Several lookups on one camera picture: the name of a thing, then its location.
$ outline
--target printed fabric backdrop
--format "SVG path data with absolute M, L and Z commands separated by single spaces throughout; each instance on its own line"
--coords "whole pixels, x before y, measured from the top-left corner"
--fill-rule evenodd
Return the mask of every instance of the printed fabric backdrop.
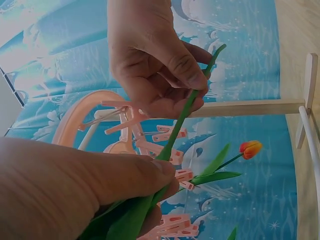
M 126 97 L 109 72 L 106 0 L 0 0 L 0 67 L 25 106 L 8 137 L 51 143 L 66 111 L 81 97 L 108 89 Z M 280 98 L 280 58 L 274 0 L 173 0 L 180 39 L 220 54 L 205 102 Z M 86 117 L 93 119 L 94 111 Z M 99 125 L 88 151 L 102 152 L 119 133 Z M 173 120 L 148 120 L 145 131 Z M 188 119 L 188 136 L 175 148 L 183 168 L 202 171 L 227 144 L 258 140 L 262 151 L 228 165 L 241 176 L 181 191 L 162 203 L 164 213 L 189 213 L 199 240 L 291 240 L 297 235 L 297 187 L 284 115 Z M 86 132 L 79 132 L 78 147 Z

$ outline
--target artificial tulip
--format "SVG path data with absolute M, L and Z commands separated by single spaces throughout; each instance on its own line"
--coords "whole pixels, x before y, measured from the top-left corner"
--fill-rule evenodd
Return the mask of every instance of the artificial tulip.
M 244 159 L 248 160 L 257 155 L 262 147 L 262 143 L 257 140 L 248 141 L 240 145 L 239 152 L 243 154 Z

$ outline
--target green leaf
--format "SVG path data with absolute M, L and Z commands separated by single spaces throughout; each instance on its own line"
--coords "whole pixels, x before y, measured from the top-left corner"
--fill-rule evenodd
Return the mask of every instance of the green leaf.
M 209 175 L 213 174 L 219 166 L 223 163 L 225 160 L 228 150 L 229 150 L 230 144 L 228 143 L 225 145 L 225 147 L 221 150 L 221 152 L 215 157 L 215 159 L 210 163 L 209 166 L 207 166 L 204 171 L 199 174 L 198 176 L 204 176 L 204 175 Z
M 124 202 L 124 200 L 122 201 L 117 201 L 114 202 L 104 213 L 100 214 L 99 216 L 95 217 L 94 219 L 91 220 L 91 222 L 96 221 L 99 218 L 102 218 L 105 214 L 108 214 L 109 212 L 111 212 L 113 209 L 115 209 L 116 207 L 118 207 L 120 204 L 122 204 Z
M 228 237 L 228 240 L 236 240 L 237 237 L 237 226 L 233 229 L 230 236 Z
M 114 221 L 106 235 L 106 240 L 136 240 L 141 230 L 142 224 L 147 216 L 153 195 L 146 197 L 136 197 L 122 216 Z
M 241 173 L 232 171 L 215 172 L 209 175 L 196 176 L 192 180 L 190 180 L 190 183 L 194 184 L 195 186 L 198 186 L 201 184 L 211 183 L 218 180 L 235 178 L 240 175 Z

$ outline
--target clothespin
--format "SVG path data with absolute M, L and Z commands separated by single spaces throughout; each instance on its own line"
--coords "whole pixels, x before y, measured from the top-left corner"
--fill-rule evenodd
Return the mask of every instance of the clothespin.
M 189 214 L 168 214 L 162 215 L 161 222 L 152 232 L 158 236 L 177 233 L 191 226 Z
M 157 130 L 159 131 L 159 134 L 155 134 L 152 136 L 152 140 L 156 142 L 162 142 L 167 141 L 170 137 L 170 134 L 172 133 L 172 130 L 174 129 L 174 126 L 166 126 L 166 125 L 157 125 Z M 185 138 L 187 136 L 188 132 L 186 128 L 181 128 L 179 131 L 178 138 Z
M 133 106 L 133 104 L 130 101 L 102 101 L 101 102 L 102 106 L 105 107 L 117 107 L 117 108 L 123 108 L 126 107 L 126 111 L 130 112 L 130 119 L 128 119 L 127 121 L 125 121 L 124 123 L 121 123 L 117 126 L 111 127 L 107 130 L 105 130 L 105 134 L 112 134 L 114 132 L 117 132 L 121 129 L 139 124 L 140 122 L 147 120 L 148 117 L 143 114 L 143 112 L 136 108 L 135 106 Z
M 192 191 L 192 190 L 195 189 L 195 187 L 196 187 L 194 184 L 192 184 L 192 183 L 189 182 L 189 181 L 179 182 L 179 185 L 180 185 L 180 187 L 183 187 L 183 188 L 185 188 L 185 189 L 187 189 L 187 190 L 190 190 L 190 191 Z
M 139 149 L 147 150 L 148 152 L 152 152 L 155 155 L 159 155 L 162 149 L 164 148 L 161 145 L 155 144 L 153 142 L 148 142 L 146 140 L 139 139 L 135 142 L 135 145 Z M 181 165 L 184 159 L 184 152 L 176 149 L 172 149 L 170 162 L 173 165 Z
M 78 126 L 78 130 L 79 131 L 84 131 L 86 130 L 87 127 L 90 127 L 91 125 L 94 125 L 94 124 L 97 124 L 97 123 L 100 123 L 110 117 L 113 117 L 113 116 L 116 116 L 116 115 L 121 115 L 123 113 L 125 113 L 127 111 L 127 108 L 125 106 L 122 106 L 122 107 L 119 107 L 119 108 L 116 108 L 114 111 L 104 115 L 104 116 L 101 116 L 97 119 L 94 119 L 92 121 L 89 121 L 87 123 L 81 123 L 80 126 Z
M 163 238 L 186 238 L 186 237 L 196 237 L 199 234 L 199 226 L 192 224 L 191 226 L 179 230 L 176 233 L 163 234 Z
M 190 168 L 187 169 L 180 169 L 175 171 L 175 178 L 178 182 L 189 181 L 194 177 L 194 173 Z

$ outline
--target finger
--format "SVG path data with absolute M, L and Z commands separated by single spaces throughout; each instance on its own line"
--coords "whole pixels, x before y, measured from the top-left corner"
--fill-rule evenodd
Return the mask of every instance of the finger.
M 173 29 L 155 33 L 147 41 L 145 51 L 162 62 L 181 82 L 191 89 L 206 88 L 205 75 Z
M 194 59 L 198 62 L 198 63 L 202 63 L 202 64 L 209 64 L 212 55 L 204 50 L 203 48 L 193 45 L 191 43 L 185 42 L 185 41 L 181 41 L 183 43 L 183 45 L 185 46 L 186 49 L 188 49 L 188 51 L 193 55 Z
M 160 96 L 153 84 L 143 77 L 130 77 L 123 80 L 123 88 L 127 92 L 131 101 L 150 118 L 176 119 L 179 117 L 183 106 L 170 98 Z M 202 106 L 199 101 L 195 101 L 192 109 Z
M 149 196 L 176 181 L 171 163 L 146 156 L 94 154 L 82 164 L 85 167 L 81 177 L 94 192 L 99 205 Z
M 162 213 L 160 207 L 156 206 L 144 219 L 140 234 L 143 236 L 150 232 L 154 227 L 158 226 L 161 221 Z
M 159 74 L 170 83 L 170 85 L 174 88 L 188 88 L 183 82 L 181 82 L 178 78 L 176 78 L 167 67 L 163 67 Z M 207 80 L 211 77 L 211 72 L 206 76 Z
M 170 184 L 168 185 L 167 187 L 167 190 L 166 192 L 164 193 L 164 195 L 160 198 L 159 202 L 167 199 L 167 198 L 170 198 L 171 196 L 175 195 L 178 190 L 179 190 L 179 182 L 176 181 L 176 180 L 173 180 L 170 182 Z

